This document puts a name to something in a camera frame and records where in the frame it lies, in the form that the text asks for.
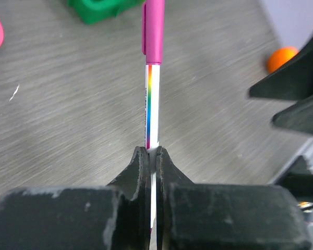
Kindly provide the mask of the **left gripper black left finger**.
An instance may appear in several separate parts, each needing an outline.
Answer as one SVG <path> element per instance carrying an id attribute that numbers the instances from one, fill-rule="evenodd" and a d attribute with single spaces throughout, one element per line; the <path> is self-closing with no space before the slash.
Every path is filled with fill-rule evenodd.
<path id="1" fill-rule="evenodd" d="M 148 249 L 145 148 L 105 186 L 21 187 L 0 196 L 0 249 Z"/>

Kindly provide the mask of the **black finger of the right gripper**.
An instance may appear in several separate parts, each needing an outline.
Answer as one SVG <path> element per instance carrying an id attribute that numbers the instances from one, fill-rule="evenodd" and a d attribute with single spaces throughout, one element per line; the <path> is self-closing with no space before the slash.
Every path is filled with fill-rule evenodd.
<path id="1" fill-rule="evenodd" d="M 313 98 L 313 35 L 291 60 L 250 87 L 248 96 L 285 101 Z"/>
<path id="2" fill-rule="evenodd" d="M 276 127 L 313 135 L 313 95 L 275 114 Z"/>

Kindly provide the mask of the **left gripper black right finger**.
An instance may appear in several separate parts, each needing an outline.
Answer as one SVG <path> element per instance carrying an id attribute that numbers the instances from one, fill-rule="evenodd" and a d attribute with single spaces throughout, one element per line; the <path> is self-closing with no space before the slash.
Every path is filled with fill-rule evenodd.
<path id="1" fill-rule="evenodd" d="M 276 185 L 195 184 L 156 153 L 158 249 L 311 249 L 297 201 Z"/>

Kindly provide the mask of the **magenta capped whiteboard marker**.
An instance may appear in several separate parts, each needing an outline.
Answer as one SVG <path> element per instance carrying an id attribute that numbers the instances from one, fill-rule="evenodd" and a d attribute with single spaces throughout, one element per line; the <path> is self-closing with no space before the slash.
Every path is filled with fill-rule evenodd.
<path id="1" fill-rule="evenodd" d="M 160 69 L 163 59 L 164 0 L 146 0 L 142 5 L 141 49 L 145 66 L 145 148 L 151 169 L 151 221 L 157 214 L 156 157 L 159 147 Z"/>

